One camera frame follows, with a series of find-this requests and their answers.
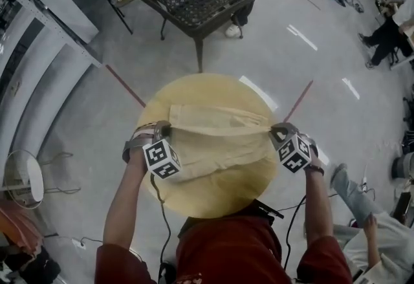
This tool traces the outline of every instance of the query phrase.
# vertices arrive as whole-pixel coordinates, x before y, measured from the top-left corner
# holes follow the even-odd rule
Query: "red shirt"
[[[177,248],[176,284],[288,284],[281,246],[272,227],[260,217],[237,216],[199,223]],[[351,284],[351,273],[334,237],[308,247],[298,267],[305,283]],[[155,284],[146,264],[116,245],[97,251],[96,284]]]

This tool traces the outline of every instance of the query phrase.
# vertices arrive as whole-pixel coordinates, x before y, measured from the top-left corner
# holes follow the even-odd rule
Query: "white shirt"
[[[404,3],[398,8],[397,12],[394,14],[393,19],[395,24],[400,26],[406,21],[414,18],[414,0],[403,0]],[[405,31],[407,37],[411,37],[414,33],[414,27],[409,28]]]
[[[386,212],[375,215],[378,223],[376,240],[381,262],[359,278],[375,284],[405,284],[413,274],[414,231],[399,223]],[[343,249],[343,253],[365,271],[368,268],[368,245],[361,230]]]

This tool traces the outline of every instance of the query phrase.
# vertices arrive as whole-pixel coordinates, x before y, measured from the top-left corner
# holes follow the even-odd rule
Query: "light blue pants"
[[[359,185],[349,179],[348,172],[343,169],[335,174],[332,179],[332,187],[342,198],[344,203],[354,215],[360,228],[364,227],[364,222],[370,213],[380,214],[384,210],[373,202]],[[351,240],[361,229],[350,228],[344,225],[334,225],[334,236],[343,241]]]

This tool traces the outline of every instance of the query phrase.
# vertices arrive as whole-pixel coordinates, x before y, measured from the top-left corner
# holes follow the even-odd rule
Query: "white shelving unit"
[[[64,46],[38,83],[19,124],[13,150],[25,149],[37,156],[41,143],[60,107],[89,64]]]
[[[22,8],[0,39],[0,77],[14,49],[36,19],[43,28],[28,46],[0,98],[0,190],[12,150],[37,156],[64,101],[91,66],[101,66],[76,37],[42,12],[32,0],[16,0]]]
[[[10,59],[13,50],[21,39],[21,36],[25,33],[33,19],[34,16],[30,12],[26,9],[21,9],[1,37],[0,76],[6,67],[8,59]]]

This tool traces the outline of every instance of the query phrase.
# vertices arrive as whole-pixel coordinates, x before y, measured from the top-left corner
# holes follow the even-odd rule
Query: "wrist strap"
[[[325,175],[325,172],[324,172],[324,170],[321,167],[314,166],[313,164],[308,164],[304,168],[304,170],[305,171],[317,171],[317,172],[320,172],[322,174],[322,176]]]

